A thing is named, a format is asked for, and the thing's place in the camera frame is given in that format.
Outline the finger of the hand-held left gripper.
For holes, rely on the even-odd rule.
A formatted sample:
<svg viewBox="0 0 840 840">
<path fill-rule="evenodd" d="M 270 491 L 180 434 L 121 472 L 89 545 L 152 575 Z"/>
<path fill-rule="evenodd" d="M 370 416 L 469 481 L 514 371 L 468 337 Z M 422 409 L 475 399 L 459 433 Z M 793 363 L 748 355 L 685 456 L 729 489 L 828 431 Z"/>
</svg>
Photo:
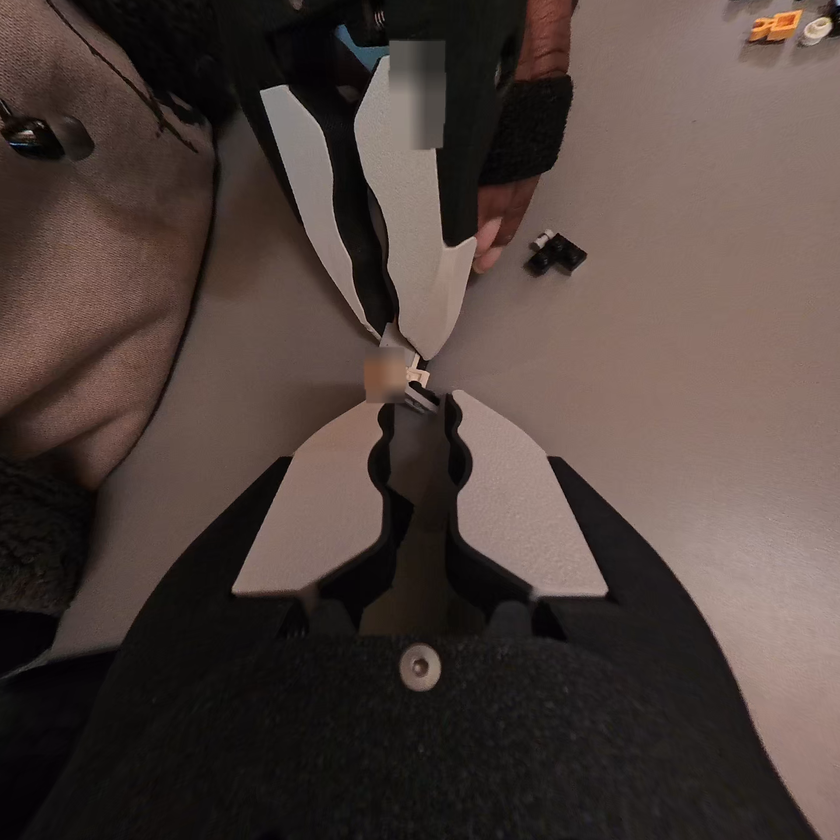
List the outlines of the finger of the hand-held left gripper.
<svg viewBox="0 0 840 840">
<path fill-rule="evenodd" d="M 308 239 L 353 314 L 380 340 L 382 331 L 364 313 L 350 252 L 340 234 L 327 135 L 288 85 L 263 89 L 259 95 Z"/>
<path fill-rule="evenodd" d="M 448 246 L 443 236 L 437 153 L 397 137 L 400 96 L 391 93 L 391 58 L 382 57 L 354 119 L 367 185 L 386 233 L 386 268 L 402 336 L 426 361 L 451 335 L 466 294 L 476 237 Z"/>
</svg>

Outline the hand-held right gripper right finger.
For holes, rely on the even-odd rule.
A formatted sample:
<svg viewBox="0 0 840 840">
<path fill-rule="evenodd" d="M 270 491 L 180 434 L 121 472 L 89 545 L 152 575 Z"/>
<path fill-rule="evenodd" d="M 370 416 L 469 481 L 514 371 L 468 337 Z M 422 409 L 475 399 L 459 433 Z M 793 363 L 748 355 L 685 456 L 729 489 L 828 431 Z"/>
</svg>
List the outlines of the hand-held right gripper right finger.
<svg viewBox="0 0 840 840">
<path fill-rule="evenodd" d="M 445 401 L 446 574 L 467 601 L 604 597 L 607 584 L 546 452 L 465 391 Z"/>
</svg>

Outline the black angled lego piece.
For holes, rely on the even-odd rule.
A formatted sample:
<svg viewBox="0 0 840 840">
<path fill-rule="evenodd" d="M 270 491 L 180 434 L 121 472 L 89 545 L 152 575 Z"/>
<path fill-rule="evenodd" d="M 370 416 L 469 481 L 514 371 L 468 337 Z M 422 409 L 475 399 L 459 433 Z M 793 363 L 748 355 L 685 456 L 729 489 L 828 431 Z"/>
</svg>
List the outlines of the black angled lego piece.
<svg viewBox="0 0 840 840">
<path fill-rule="evenodd" d="M 542 277 L 551 269 L 570 276 L 587 260 L 587 252 L 561 234 L 546 229 L 530 244 L 531 255 L 524 269 L 533 277 Z"/>
</svg>

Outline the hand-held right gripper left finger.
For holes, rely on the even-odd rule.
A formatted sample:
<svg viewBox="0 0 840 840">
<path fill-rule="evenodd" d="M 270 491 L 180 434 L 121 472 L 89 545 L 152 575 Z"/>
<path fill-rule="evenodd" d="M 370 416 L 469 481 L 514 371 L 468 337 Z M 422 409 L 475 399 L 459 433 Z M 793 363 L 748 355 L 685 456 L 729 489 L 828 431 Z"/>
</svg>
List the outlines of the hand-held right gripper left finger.
<svg viewBox="0 0 840 840">
<path fill-rule="evenodd" d="M 292 456 L 233 584 L 367 607 L 387 592 L 412 502 L 390 487 L 395 406 L 363 402 Z"/>
</svg>

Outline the pile of small lego pieces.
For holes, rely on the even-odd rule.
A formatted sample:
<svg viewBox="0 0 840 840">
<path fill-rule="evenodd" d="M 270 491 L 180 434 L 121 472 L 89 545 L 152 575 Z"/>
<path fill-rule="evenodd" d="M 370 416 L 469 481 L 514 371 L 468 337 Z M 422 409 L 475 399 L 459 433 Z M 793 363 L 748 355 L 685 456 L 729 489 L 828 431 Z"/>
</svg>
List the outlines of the pile of small lego pieces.
<svg viewBox="0 0 840 840">
<path fill-rule="evenodd" d="M 743 18 L 742 42 L 752 46 L 800 49 L 838 41 L 838 1 L 727 2 L 725 18 Z"/>
</svg>

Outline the small lego subassembly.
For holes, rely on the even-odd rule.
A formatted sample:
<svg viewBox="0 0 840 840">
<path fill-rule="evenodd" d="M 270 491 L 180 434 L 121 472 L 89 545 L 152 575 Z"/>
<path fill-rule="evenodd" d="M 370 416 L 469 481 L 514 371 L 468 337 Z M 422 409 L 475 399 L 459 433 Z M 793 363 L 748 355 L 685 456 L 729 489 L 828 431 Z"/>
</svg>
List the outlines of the small lego subassembly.
<svg viewBox="0 0 840 840">
<path fill-rule="evenodd" d="M 406 366 L 406 387 L 404 404 L 420 414 L 436 414 L 440 406 L 439 396 L 429 386 L 427 363 L 418 353 L 408 353 Z"/>
</svg>

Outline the person's left hand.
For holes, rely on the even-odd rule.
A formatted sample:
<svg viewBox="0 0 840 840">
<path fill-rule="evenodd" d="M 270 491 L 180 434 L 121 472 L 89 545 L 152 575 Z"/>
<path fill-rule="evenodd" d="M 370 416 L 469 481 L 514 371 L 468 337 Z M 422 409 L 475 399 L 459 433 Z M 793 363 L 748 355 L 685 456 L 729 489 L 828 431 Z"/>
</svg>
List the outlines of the person's left hand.
<svg viewBox="0 0 840 840">
<path fill-rule="evenodd" d="M 571 59 L 572 17 L 577 2 L 529 1 L 516 82 L 536 82 L 565 75 Z M 478 190 L 478 232 L 473 271 L 488 272 L 511 242 L 529 208 L 539 175 Z"/>
</svg>

